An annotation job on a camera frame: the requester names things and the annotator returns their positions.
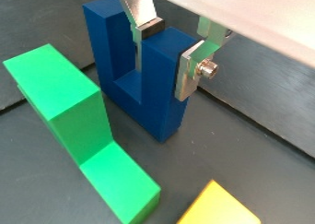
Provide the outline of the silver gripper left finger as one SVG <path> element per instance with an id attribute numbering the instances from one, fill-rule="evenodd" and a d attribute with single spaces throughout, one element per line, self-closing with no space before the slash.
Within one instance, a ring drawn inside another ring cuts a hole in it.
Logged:
<path id="1" fill-rule="evenodd" d="M 142 71 L 142 41 L 166 29 L 166 21 L 158 17 L 152 0 L 119 0 L 131 22 L 136 46 L 135 66 Z"/>

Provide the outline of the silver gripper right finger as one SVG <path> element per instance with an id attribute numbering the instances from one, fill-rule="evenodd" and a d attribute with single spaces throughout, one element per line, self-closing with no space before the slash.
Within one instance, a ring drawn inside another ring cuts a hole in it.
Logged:
<path id="1" fill-rule="evenodd" d="M 214 53 L 231 38 L 231 30 L 206 17 L 199 18 L 196 33 L 203 37 L 183 53 L 175 87 L 175 97 L 184 101 L 198 89 L 199 80 L 211 79 L 218 72 Z"/>

